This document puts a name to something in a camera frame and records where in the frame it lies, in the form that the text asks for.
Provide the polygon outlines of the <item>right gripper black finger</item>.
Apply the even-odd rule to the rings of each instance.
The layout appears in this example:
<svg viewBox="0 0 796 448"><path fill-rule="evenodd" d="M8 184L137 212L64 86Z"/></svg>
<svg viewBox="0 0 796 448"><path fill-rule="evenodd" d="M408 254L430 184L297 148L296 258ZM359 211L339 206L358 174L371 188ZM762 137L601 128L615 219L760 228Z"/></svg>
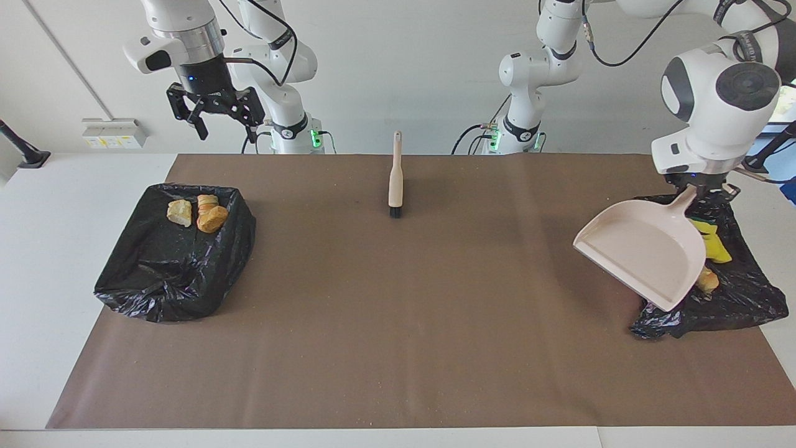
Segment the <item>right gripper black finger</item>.
<svg viewBox="0 0 796 448"><path fill-rule="evenodd" d="M245 88L235 93L235 119L244 125L247 140L255 144L257 129L264 124L266 113L255 88Z"/></svg>
<svg viewBox="0 0 796 448"><path fill-rule="evenodd" d="M201 118L206 106L205 97L189 93L181 84L171 84L167 88L167 99L175 119L187 122L201 140L206 140L208 130Z"/></svg>

